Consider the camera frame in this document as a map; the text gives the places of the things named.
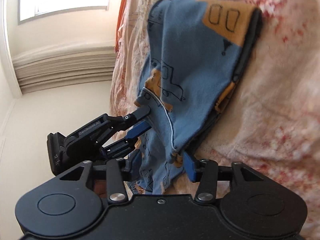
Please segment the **blue patterned kids pants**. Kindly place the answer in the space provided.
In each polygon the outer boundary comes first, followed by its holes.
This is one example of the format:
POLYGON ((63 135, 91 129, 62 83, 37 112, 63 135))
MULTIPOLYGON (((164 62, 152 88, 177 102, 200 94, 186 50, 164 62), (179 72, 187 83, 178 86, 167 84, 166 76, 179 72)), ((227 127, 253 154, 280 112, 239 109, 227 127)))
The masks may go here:
POLYGON ((141 136, 137 183, 162 194, 184 172, 219 119, 248 63, 262 25, 261 10, 230 0, 159 0, 148 16, 150 51, 137 106, 149 106, 141 136))

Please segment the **pink floral bed quilt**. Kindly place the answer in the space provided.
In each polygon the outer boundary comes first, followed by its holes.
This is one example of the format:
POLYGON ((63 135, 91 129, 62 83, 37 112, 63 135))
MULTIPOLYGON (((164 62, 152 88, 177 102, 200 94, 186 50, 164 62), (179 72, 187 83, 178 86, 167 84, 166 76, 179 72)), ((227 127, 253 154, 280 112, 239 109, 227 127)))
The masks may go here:
MULTIPOLYGON (((113 72, 110 112, 133 111, 157 0, 127 0, 113 72)), ((319 0, 241 0, 258 6, 263 28, 226 110, 196 152, 221 165, 242 161, 299 194, 301 234, 319 239, 319 0)))

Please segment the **orange bed sheet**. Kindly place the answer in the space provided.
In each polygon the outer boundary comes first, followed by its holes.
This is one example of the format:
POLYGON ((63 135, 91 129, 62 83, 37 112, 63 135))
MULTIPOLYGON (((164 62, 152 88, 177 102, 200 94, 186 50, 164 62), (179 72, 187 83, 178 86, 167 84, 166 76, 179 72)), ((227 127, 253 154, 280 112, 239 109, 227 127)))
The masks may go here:
POLYGON ((127 0, 121 0, 120 7, 119 7, 117 26, 116 26, 116 42, 115 42, 115 46, 114 46, 115 53, 117 53, 119 51, 119 39, 121 37, 120 29, 123 24, 123 17, 124 17, 126 2, 127 2, 127 0))

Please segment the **beige window curtain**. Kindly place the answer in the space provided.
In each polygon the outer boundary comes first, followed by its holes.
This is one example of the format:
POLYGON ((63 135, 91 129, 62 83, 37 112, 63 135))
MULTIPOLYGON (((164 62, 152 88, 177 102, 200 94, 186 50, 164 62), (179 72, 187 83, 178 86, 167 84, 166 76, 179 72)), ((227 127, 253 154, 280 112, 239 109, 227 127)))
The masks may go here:
POLYGON ((66 46, 31 50, 12 58, 23 94, 39 90, 109 81, 117 55, 112 47, 66 46))

